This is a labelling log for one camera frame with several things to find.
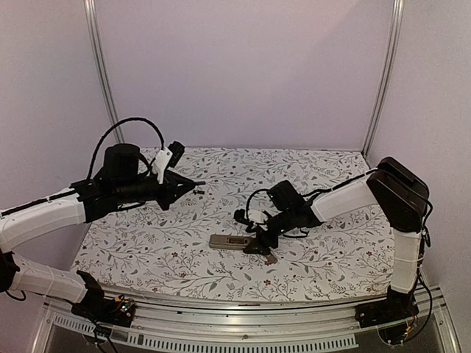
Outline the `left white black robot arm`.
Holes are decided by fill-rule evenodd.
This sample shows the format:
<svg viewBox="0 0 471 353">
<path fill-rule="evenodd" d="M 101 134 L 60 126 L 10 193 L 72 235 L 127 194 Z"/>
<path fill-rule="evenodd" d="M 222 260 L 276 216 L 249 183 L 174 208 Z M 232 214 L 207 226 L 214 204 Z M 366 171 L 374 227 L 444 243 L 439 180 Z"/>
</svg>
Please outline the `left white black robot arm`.
<svg viewBox="0 0 471 353">
<path fill-rule="evenodd" d="M 168 210 L 197 183 L 172 171 L 184 154 L 175 141 L 152 161 L 138 146 L 120 143 L 106 149 L 95 176 L 75 182 L 51 196 L 1 212 L 1 292 L 14 290 L 64 299 L 77 312 L 104 318 L 111 301 L 92 275 L 61 271 L 30 261 L 13 250 L 58 229 L 90 224 L 114 213 L 156 202 Z"/>
</svg>

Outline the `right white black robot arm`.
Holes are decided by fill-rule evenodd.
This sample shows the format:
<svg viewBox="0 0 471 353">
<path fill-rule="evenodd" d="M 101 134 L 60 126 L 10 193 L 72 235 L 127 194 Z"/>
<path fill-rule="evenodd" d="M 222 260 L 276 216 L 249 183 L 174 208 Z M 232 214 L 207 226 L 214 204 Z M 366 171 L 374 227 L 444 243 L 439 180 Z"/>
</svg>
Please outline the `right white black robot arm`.
<svg viewBox="0 0 471 353">
<path fill-rule="evenodd" d="M 255 239 L 246 253 L 267 254 L 278 247 L 278 238 L 293 229 L 312 229 L 361 208 L 377 206 L 385 215 L 394 236 L 392 280 L 386 298 L 357 309 L 360 318 L 380 313 L 388 321 L 402 314 L 417 314 L 414 291 L 419 282 L 425 248 L 431 238 L 427 220 L 433 211 L 428 186 L 393 157 L 383 158 L 372 170 L 327 189 L 299 193 L 284 180 L 265 189 L 277 210 L 256 211 L 247 204 L 234 212 Z"/>
</svg>

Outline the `beige remote control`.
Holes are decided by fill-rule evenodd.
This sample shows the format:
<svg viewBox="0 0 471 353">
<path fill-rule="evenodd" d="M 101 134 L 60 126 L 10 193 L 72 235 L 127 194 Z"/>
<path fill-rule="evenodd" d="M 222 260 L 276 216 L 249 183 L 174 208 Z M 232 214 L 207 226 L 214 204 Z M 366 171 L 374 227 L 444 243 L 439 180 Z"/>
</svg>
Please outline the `beige remote control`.
<svg viewBox="0 0 471 353">
<path fill-rule="evenodd" d="M 209 240 L 209 247 L 211 249 L 243 250 L 252 240 L 252 237 L 247 236 L 212 234 Z"/>
</svg>

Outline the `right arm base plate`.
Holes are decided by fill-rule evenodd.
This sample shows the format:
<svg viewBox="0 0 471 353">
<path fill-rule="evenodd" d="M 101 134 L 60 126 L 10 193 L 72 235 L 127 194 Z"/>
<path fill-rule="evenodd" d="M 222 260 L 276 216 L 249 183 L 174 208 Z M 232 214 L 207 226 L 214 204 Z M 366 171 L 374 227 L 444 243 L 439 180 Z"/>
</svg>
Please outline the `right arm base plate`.
<svg viewBox="0 0 471 353">
<path fill-rule="evenodd" d="M 355 320 L 361 328 L 373 327 L 413 317 L 419 313 L 415 302 L 384 299 L 355 307 Z"/>
</svg>

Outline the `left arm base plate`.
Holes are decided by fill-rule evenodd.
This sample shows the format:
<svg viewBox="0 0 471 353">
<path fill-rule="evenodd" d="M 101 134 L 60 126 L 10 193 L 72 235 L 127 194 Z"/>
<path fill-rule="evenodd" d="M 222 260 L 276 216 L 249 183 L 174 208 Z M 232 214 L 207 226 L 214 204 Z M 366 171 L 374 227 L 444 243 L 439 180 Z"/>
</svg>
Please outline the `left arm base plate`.
<svg viewBox="0 0 471 353">
<path fill-rule="evenodd" d="M 124 295 L 113 299 L 84 298 L 80 303 L 73 303 L 71 313 L 88 319 L 92 324 L 110 324 L 119 327 L 131 327 L 135 316 L 135 301 Z"/>
</svg>

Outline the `beige battery cover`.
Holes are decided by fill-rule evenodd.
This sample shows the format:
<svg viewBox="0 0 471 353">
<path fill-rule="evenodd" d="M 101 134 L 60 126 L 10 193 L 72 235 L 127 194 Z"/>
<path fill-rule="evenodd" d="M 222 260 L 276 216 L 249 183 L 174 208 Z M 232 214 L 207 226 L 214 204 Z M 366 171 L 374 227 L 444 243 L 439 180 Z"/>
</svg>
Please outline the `beige battery cover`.
<svg viewBox="0 0 471 353">
<path fill-rule="evenodd" d="M 264 263 L 266 265 L 274 265 L 277 263 L 277 258 L 273 254 L 266 254 Z"/>
</svg>

